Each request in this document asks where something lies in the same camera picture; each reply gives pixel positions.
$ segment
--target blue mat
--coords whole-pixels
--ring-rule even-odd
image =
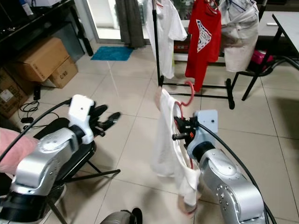
[[[100,47],[91,60],[127,61],[132,51],[127,47]]]

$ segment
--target pink pillow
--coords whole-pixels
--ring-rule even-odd
[[[19,135],[19,133],[0,128],[0,154],[8,147],[8,145]],[[33,152],[38,140],[32,137],[23,136],[6,154],[0,163],[0,173],[15,174],[18,164],[27,155]]]

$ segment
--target chair leg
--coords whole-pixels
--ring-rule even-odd
[[[90,161],[87,161],[87,163],[98,173],[102,173],[95,165],[93,165]]]
[[[233,80],[233,83],[232,83],[232,89],[234,88],[234,86],[235,86],[235,83],[236,83],[236,81],[237,81],[237,79],[238,79],[238,77],[239,77],[239,72],[237,72],[236,74],[235,74],[235,77],[234,77],[234,80]]]
[[[54,202],[52,202],[51,198],[46,197],[46,202],[48,204],[48,206],[50,207],[50,209],[54,212],[54,214],[57,216],[57,218],[59,219],[59,221],[62,224],[67,224],[66,220],[64,219],[64,217],[61,215],[61,213],[59,212],[58,208],[55,206]]]
[[[87,179],[92,179],[92,178],[96,178],[96,177],[100,177],[100,176],[106,176],[106,175],[109,175],[109,174],[118,174],[120,172],[121,172],[120,169],[116,169],[116,170],[111,170],[111,171],[107,171],[107,172],[101,172],[99,174],[91,174],[91,175],[86,175],[86,176],[73,177],[73,178],[70,178],[70,179],[62,180],[61,182],[62,183],[71,183],[71,182],[74,182],[74,181],[87,180]]]

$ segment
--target curtain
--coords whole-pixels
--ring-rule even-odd
[[[145,45],[137,0],[116,0],[116,12],[121,30],[121,41],[131,48]]]

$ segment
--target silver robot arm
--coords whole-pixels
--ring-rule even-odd
[[[69,108],[69,127],[46,135],[30,155],[18,165],[10,192],[0,204],[0,223],[37,222],[43,217],[46,197],[55,184],[61,167],[78,151],[80,144],[90,144],[94,135],[105,135],[120,113],[99,122],[106,105],[95,107],[87,97],[75,95]]]
[[[245,179],[223,151],[214,147],[207,150],[199,161],[199,167],[201,179],[219,202],[225,223],[265,223],[260,192]]]
[[[219,202],[225,223],[265,224],[263,199],[258,189],[222,150],[214,147],[215,139],[198,125],[204,124],[217,133],[217,111],[198,111],[194,115],[190,120],[175,118],[180,134],[172,138],[185,139],[189,156],[199,164],[200,180]]]
[[[93,141],[89,126],[90,110],[95,102],[81,95],[73,96],[69,109],[70,127],[41,139],[33,153],[18,165],[11,190],[23,195],[47,196],[60,168],[78,150],[79,143]]]
[[[47,196],[60,168],[77,150],[77,137],[68,128],[45,136],[34,152],[19,163],[11,191],[23,195]]]

